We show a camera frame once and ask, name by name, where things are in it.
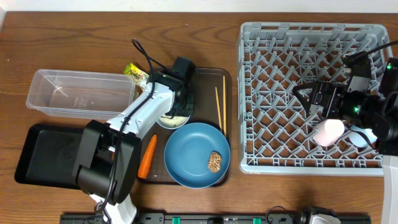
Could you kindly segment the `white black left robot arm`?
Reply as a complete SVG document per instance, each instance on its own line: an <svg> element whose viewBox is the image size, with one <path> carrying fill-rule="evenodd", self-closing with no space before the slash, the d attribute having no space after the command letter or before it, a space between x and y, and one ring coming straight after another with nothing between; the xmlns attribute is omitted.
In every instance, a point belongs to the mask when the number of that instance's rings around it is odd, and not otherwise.
<svg viewBox="0 0 398 224"><path fill-rule="evenodd" d="M83 130L72 181L95 202L95 215L84 223L132 223L137 214L130 191L139 170L141 141L163 115L191 116L190 83L196 65L179 57L171 69L152 71L142 94L123 112Z"/></svg>

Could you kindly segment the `light blue rice bowl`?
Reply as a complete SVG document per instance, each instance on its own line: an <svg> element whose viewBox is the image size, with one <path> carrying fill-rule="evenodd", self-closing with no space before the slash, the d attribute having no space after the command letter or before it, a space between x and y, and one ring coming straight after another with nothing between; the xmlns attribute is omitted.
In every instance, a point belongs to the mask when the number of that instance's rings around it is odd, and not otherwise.
<svg viewBox="0 0 398 224"><path fill-rule="evenodd" d="M178 129L183 126L190 119L189 116L167 116L163 115L157 123L165 129Z"/></svg>

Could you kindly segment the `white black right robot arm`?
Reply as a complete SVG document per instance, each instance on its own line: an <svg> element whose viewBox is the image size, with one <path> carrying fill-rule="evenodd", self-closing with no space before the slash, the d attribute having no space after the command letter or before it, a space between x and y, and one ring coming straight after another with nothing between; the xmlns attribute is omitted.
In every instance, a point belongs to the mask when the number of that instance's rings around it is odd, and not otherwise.
<svg viewBox="0 0 398 224"><path fill-rule="evenodd" d="M397 59L390 58L380 85L380 96L367 92L371 63L363 55L343 59L349 70L346 85L314 81L293 88L294 95L308 114L322 107L327 119L342 119L370 129L376 149L382 154L384 201L382 223L397 223Z"/></svg>

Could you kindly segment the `light blue cup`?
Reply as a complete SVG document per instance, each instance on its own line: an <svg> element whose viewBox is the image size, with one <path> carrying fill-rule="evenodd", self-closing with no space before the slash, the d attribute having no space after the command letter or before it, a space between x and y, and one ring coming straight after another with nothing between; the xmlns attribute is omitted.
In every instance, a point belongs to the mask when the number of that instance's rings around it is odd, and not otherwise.
<svg viewBox="0 0 398 224"><path fill-rule="evenodd" d="M377 140L371 129L363 129L355 125L348 126L348 129L351 131L348 138L356 147L373 147Z"/></svg>

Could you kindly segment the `pink cup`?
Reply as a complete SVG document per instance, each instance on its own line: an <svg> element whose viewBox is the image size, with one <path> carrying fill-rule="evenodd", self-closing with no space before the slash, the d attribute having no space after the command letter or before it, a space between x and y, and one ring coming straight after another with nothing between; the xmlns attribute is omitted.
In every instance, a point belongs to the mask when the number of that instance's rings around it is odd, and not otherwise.
<svg viewBox="0 0 398 224"><path fill-rule="evenodd" d="M345 131L343 122L339 119L326 119L315 127L313 140L320 146L331 146Z"/></svg>

